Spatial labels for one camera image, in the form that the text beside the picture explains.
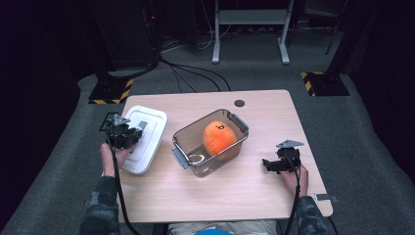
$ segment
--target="table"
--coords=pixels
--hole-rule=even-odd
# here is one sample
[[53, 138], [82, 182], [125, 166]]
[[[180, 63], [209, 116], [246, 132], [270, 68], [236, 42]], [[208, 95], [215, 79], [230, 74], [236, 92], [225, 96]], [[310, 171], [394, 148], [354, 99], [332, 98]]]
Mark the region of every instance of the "table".
[[294, 0], [290, 0], [287, 9], [274, 10], [219, 10], [219, 0], [215, 0], [214, 6], [214, 48], [212, 62], [219, 63], [220, 54], [220, 24], [283, 24], [283, 33], [278, 38], [281, 59], [284, 65], [290, 63], [285, 44], [287, 31], [293, 11]]
[[[243, 100], [245, 106], [234, 102]], [[233, 91], [131, 96], [122, 113], [136, 105], [166, 112], [167, 126], [149, 169], [143, 174], [120, 171], [124, 199], [131, 222], [232, 221], [288, 218], [293, 197], [281, 175], [267, 172], [262, 159], [277, 161], [276, 145], [287, 140], [297, 147], [309, 170], [308, 194], [326, 189], [286, 90]], [[204, 178], [183, 169], [171, 153], [173, 134], [218, 110], [226, 109], [250, 128], [234, 160]], [[329, 201], [317, 201], [324, 216], [333, 212]]]

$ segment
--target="metal frame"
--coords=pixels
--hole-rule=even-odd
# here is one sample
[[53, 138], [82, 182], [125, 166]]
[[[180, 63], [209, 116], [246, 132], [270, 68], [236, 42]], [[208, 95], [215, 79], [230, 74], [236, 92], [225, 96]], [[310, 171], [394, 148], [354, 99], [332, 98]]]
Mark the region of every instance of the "metal frame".
[[221, 24], [283, 24], [283, 33], [278, 37], [281, 59], [284, 65], [290, 64], [287, 47], [285, 44], [287, 31], [293, 11], [294, 0], [290, 0], [287, 9], [276, 10], [221, 10], [219, 0], [214, 3], [214, 48], [212, 62], [219, 63], [220, 37], [219, 26]]

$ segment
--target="hand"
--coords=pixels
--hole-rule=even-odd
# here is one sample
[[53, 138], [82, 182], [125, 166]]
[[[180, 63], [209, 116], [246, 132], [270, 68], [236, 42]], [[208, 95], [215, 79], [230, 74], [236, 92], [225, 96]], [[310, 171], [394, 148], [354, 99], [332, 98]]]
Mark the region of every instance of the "hand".
[[[115, 149], [115, 157], [118, 168], [122, 168], [125, 164], [125, 160], [131, 151], [133, 151], [135, 145], [130, 146], [127, 149]], [[107, 143], [103, 143], [100, 149], [101, 158], [103, 162], [103, 171], [104, 175], [115, 177], [114, 161], [113, 154], [111, 152], [110, 146]]]
[[[297, 174], [300, 177], [300, 194], [299, 197], [307, 196], [308, 190], [308, 170], [300, 164], [300, 167], [297, 168]], [[294, 172], [282, 171], [281, 175], [283, 176], [287, 188], [293, 197], [296, 195], [297, 188], [297, 178]]]

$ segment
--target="sleeve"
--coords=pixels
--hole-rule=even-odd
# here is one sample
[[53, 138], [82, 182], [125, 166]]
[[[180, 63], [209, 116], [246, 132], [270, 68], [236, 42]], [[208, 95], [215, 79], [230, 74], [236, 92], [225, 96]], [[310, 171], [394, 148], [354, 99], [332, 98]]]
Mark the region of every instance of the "sleeve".
[[325, 234], [327, 232], [324, 217], [314, 200], [309, 196], [299, 198], [297, 220], [301, 235]]
[[102, 176], [92, 193], [89, 208], [79, 227], [79, 235], [120, 234], [115, 178]]

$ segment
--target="clear plastic container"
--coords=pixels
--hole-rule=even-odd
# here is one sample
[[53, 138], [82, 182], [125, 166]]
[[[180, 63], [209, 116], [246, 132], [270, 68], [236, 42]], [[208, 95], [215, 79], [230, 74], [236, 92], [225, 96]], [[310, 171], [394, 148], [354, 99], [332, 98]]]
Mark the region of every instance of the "clear plastic container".
[[[219, 120], [235, 132], [237, 141], [215, 156], [208, 154], [204, 146], [205, 128]], [[173, 135], [172, 153], [183, 168], [191, 168], [196, 176], [205, 177], [239, 155], [242, 143], [248, 138], [248, 126], [236, 115], [227, 110], [217, 110], [202, 117]]]

